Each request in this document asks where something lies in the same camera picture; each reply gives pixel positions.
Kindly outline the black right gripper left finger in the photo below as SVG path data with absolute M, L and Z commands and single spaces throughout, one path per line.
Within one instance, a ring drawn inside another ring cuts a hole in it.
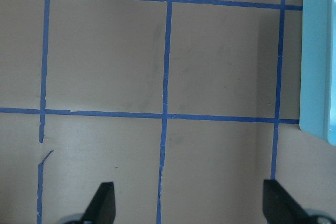
M 113 224 L 116 216 L 114 183 L 104 182 L 82 215 L 82 223 Z

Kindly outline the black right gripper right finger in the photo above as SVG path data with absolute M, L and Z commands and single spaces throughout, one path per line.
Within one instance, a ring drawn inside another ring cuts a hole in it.
M 262 203 L 270 224 L 311 223 L 310 216 L 276 180 L 264 180 Z

